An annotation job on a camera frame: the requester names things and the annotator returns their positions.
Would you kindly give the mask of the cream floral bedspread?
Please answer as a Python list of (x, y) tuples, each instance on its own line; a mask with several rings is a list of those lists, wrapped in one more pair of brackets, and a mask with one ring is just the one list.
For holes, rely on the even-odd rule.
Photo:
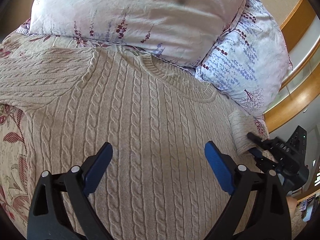
[(1, 204), (26, 230), (36, 178), (66, 171), (104, 142), (114, 150), (93, 198), (116, 239), (144, 225), (139, 185), (143, 59), (117, 47), (12, 33), (1, 44)]

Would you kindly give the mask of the blue floral pillow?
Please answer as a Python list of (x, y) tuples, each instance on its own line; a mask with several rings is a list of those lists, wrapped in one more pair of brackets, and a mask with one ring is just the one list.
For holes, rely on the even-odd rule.
[(259, 118), (291, 68), (279, 25), (261, 0), (246, 0), (237, 25), (217, 39), (195, 77)]

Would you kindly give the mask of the pink floral pillow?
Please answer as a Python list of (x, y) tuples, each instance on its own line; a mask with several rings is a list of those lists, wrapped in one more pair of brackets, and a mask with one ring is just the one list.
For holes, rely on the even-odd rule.
[(24, 35), (61, 35), (140, 48), (196, 67), (238, 22), (246, 0), (34, 0)]

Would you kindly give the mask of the wooden headboard frame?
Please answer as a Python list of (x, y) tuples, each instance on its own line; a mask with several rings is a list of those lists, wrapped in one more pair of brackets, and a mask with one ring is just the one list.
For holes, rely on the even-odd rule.
[(280, 100), (264, 114), (269, 132), (288, 123), (319, 96), (319, 18), (308, 0), (299, 0), (281, 24), (293, 64)]

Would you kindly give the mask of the beige cable-knit sweater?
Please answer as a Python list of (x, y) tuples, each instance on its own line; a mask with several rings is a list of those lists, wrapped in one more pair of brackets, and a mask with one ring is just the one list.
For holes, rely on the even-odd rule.
[(144, 225), (130, 239), (203, 239), (229, 199), (204, 156), (205, 143), (256, 170), (234, 146), (228, 117), (236, 105), (179, 68), (140, 57), (140, 137), (131, 141), (140, 146)]

